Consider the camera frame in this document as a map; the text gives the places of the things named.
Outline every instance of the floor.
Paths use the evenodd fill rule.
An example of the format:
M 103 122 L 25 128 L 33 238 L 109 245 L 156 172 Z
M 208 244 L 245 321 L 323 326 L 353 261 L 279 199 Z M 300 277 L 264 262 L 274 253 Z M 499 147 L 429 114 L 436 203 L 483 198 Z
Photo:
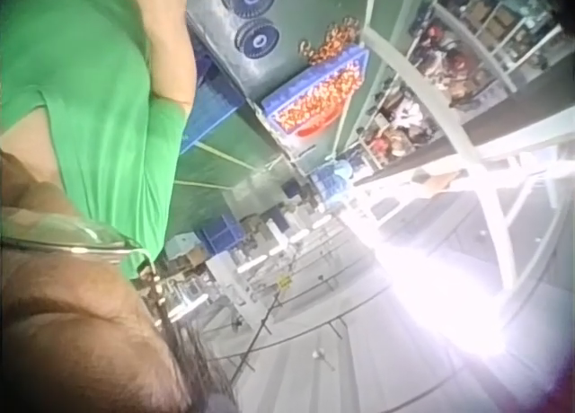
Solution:
M 305 67 L 297 54 L 301 39 L 319 44 L 331 22 L 340 22 L 346 16 L 363 21 L 367 0 L 277 0 L 266 13 L 266 17 L 280 29 L 280 42 L 272 54 L 258 62 L 258 67 L 254 67 L 253 62 L 248 64 L 237 59 L 239 56 L 233 49 L 233 34 L 230 33 L 230 28 L 237 25 L 237 22 L 230 20 L 229 16 L 226 18 L 227 11 L 216 10 L 209 15 L 209 28 L 216 32 L 209 33 L 203 23 L 206 15 L 200 13 L 199 7 L 190 9 L 190 5 L 201 2 L 202 0 L 190 0 L 189 3 L 195 27 L 204 32 L 205 39 L 212 44 L 212 48 L 224 53 L 222 65 L 239 83 L 243 92 L 259 101 Z M 405 27 L 409 25 L 419 3 L 420 0 L 375 0 L 371 25 L 384 37 L 391 38 L 399 50 L 407 50 L 411 39 L 405 32 Z M 221 34 L 230 37 L 222 38 Z M 356 119 L 364 109 L 366 97 L 377 89 L 376 81 L 381 78 L 377 73 L 380 66 L 379 58 L 372 55 L 367 67 L 366 81 L 351 101 L 347 116 L 341 118 L 343 124 L 338 140 L 340 149 L 345 146 L 351 131 L 354 130 Z M 253 123 L 254 118 L 234 114 L 204 139 L 203 144 L 217 149 L 224 157 L 200 148 L 193 148 L 181 157 L 176 180 L 188 184 L 177 182 L 174 186 L 167 239 L 177 233 L 198 228 L 220 214 L 222 209 L 226 208 L 225 193 L 229 194 L 230 189 L 248 181 L 255 172 L 264 171 L 265 166 L 278 157 L 278 148 L 271 145 L 265 136 L 261 137 L 261 127 L 258 128 Z M 316 148 L 301 161 L 299 167 L 303 171 L 311 171 L 323 163 L 326 155 L 332 152 L 337 126 L 338 124 L 334 124 L 328 129 L 316 143 Z M 235 158 L 236 162 L 230 162 L 227 155 Z

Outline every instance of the ceiling light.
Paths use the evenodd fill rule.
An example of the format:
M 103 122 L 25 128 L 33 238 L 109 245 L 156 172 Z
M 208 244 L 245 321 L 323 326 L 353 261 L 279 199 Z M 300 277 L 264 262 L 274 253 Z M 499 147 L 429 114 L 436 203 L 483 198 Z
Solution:
M 286 244 L 280 244 L 275 246 L 273 249 L 270 250 L 270 256 L 275 256 L 276 254 L 280 254 L 283 250 L 287 247 Z
M 329 223 L 330 220 L 332 220 L 332 218 L 333 218 L 333 215 L 331 215 L 331 214 L 325 215 L 324 217 L 320 218 L 317 222 L 315 222 L 312 225 L 312 229 L 317 229 L 319 227 L 322 227 L 324 224 Z
M 259 258 L 255 258 L 252 259 L 248 262 L 245 262 L 243 265 L 241 265 L 238 269 L 237 272 L 238 274 L 242 274 L 245 271 L 249 271 L 250 269 L 252 269 L 253 267 L 256 267 L 258 265 L 260 265 L 263 261 L 265 261 L 268 258 L 267 254 L 261 255 Z
M 180 305 L 176 305 L 168 313 L 168 317 L 170 318 L 170 321 L 171 322 L 178 321 L 179 319 L 181 319 L 186 314 L 193 312 L 196 308 L 198 308 L 200 305 L 202 305 L 208 299 L 209 299 L 209 295 L 203 294 L 198 299 L 192 301 L 191 303 L 188 303 L 187 305 L 184 303 L 181 303 Z M 161 324 L 162 324 L 161 321 L 159 321 L 159 320 L 155 321 L 155 326 L 160 326 Z
M 295 244 L 296 242 L 302 241 L 307 235 L 309 235 L 309 229 L 304 229 L 303 231 L 299 231 L 298 233 L 294 234 L 294 236 L 292 236 L 289 241 L 292 244 Z

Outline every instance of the store shelf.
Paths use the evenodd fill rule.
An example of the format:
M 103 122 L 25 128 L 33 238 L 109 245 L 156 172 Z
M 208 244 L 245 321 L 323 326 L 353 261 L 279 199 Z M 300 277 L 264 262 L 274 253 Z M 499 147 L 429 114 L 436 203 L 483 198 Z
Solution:
M 508 74 L 505 73 L 497 59 L 478 40 L 465 25 L 451 14 L 441 4 L 435 4 L 436 16 L 445 23 L 463 42 L 468 44 L 479 59 L 491 70 L 494 76 L 500 79 L 510 92 L 516 92 L 515 86 Z
M 266 97 L 262 102 L 263 112 L 269 123 L 281 134 L 292 134 L 305 124 L 298 125 L 286 131 L 275 117 L 282 110 L 297 101 L 300 97 L 309 93 L 319 83 L 330 76 L 338 74 L 347 65 L 358 63 L 361 75 L 365 73 L 369 51 L 358 45 L 352 45 L 341 52 L 332 60 L 325 61 L 320 65 L 308 67 L 300 75 L 279 87 L 275 92 Z

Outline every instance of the bright light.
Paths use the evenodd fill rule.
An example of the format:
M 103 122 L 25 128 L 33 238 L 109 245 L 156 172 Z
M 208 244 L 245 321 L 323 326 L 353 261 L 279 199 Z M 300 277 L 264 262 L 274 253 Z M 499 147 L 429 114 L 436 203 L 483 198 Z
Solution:
M 173 316 L 177 316 L 180 312 L 186 309 L 186 306 L 181 303 L 180 305 L 176 305 L 172 308 L 170 312 L 168 312 L 168 317 L 171 319 Z
M 318 228 L 322 227 L 324 224 L 329 223 L 330 220 L 332 220 L 332 218 L 333 218 L 333 216 L 331 214 L 324 215 L 317 222 L 312 224 L 312 229 L 318 229 Z
M 85 247 L 72 247 L 71 251 L 74 254 L 86 254 L 88 252 L 88 249 L 86 249 Z
M 280 254 L 283 250 L 287 247 L 286 244 L 280 244 L 275 246 L 273 249 L 270 250 L 270 257 L 275 256 L 276 254 Z
M 252 259 L 248 262 L 245 262 L 243 265 L 241 265 L 238 269 L 237 272 L 239 274 L 242 274 L 245 271 L 249 271 L 250 269 L 252 269 L 253 267 L 257 267 L 258 265 L 260 265 L 263 261 L 265 261 L 268 258 L 267 254 L 261 255 L 259 258 L 255 258 Z
M 296 242 L 302 241 L 307 235 L 309 235 L 309 229 L 304 229 L 304 230 L 299 231 L 298 233 L 294 234 L 294 236 L 289 238 L 289 241 L 292 244 L 295 244 Z
M 200 305 L 202 305 L 205 301 L 207 301 L 209 298 L 208 294 L 203 294 L 202 296 L 200 296 L 198 299 L 196 299 L 195 301 L 192 301 L 191 303 L 185 304 L 185 303 L 181 303 L 180 305 L 176 305 L 169 313 L 168 313 L 168 317 L 170 318 L 171 322 L 175 322 L 178 321 L 179 319 L 181 319 L 182 317 L 184 317 L 186 314 L 189 314 L 190 312 L 193 312 L 196 308 L 198 308 Z M 155 326 L 160 326 L 162 324 L 161 321 L 155 321 Z
M 504 350 L 496 299 L 464 270 L 411 249 L 387 247 L 377 257 L 388 269 L 397 297 L 421 326 L 467 353 L 493 356 Z

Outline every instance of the white beam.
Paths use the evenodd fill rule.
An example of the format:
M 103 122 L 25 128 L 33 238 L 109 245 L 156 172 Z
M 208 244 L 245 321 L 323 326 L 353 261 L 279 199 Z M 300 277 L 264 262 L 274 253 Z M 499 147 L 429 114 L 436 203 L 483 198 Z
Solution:
M 403 0 L 402 8 L 397 15 L 397 20 L 395 21 L 394 31 L 392 32 L 391 38 L 389 39 L 392 42 L 392 44 L 397 43 L 397 40 L 405 33 L 406 25 L 408 25 L 407 24 L 408 15 L 410 14 L 412 7 L 413 7 L 413 0 Z M 407 58 L 409 58 L 411 56 L 411 53 L 413 52 L 413 50 L 417 46 L 417 43 L 419 42 L 419 40 L 420 40 L 420 38 L 416 38 L 413 41 L 413 43 L 411 44 L 410 49 L 407 53 Z M 359 115 L 356 118 L 355 123 L 353 123 L 353 128 L 351 129 L 351 133 L 349 134 L 348 141 L 346 142 L 346 147 L 348 147 L 351 144 L 351 142 L 355 139 L 354 132 L 355 132 L 355 130 L 358 129 L 360 121 L 364 118 L 364 115 L 365 115 L 364 112 L 366 112 L 367 106 L 370 104 L 370 101 L 374 97 L 374 94 L 376 93 L 377 87 L 379 85 L 381 85 L 381 81 L 384 79 L 384 74 L 385 74 L 386 68 L 387 68 L 387 64 L 382 61 L 382 64 L 377 69 L 377 73 L 376 73 L 376 77 L 374 79 L 374 82 L 371 84 L 371 88 L 369 88 L 369 92 L 367 93 L 366 100 L 363 102 L 361 110 L 359 111 Z M 384 98 L 377 104 L 378 107 L 383 105 L 383 102 L 385 101 L 385 97 L 386 96 L 384 96 Z
M 366 26 L 366 27 L 368 27 L 369 24 L 371 23 L 371 17 L 374 14 L 375 3 L 376 3 L 376 0 L 367 0 L 366 16 L 364 18 L 364 26 Z M 343 125 L 345 124 L 345 121 L 348 118 L 349 106 L 351 104 L 352 97 L 353 96 L 349 97 L 346 100 L 345 105 L 343 106 L 343 112 L 341 113 L 340 121 L 338 122 L 338 128 L 335 131 L 335 138 L 333 139 L 332 157 L 335 157 L 335 155 L 338 152 L 338 145 L 340 144 L 341 132 L 343 131 Z
M 364 29 L 363 38 L 366 45 L 392 67 L 411 88 L 462 158 L 464 168 L 476 184 L 475 191 L 497 253 L 503 285 L 507 289 L 512 288 L 517 279 L 517 271 L 505 214 L 497 191 L 490 185 L 488 172 L 481 164 L 479 154 L 465 133 L 460 118 L 448 107 L 441 91 L 428 82 L 392 44 L 371 28 Z

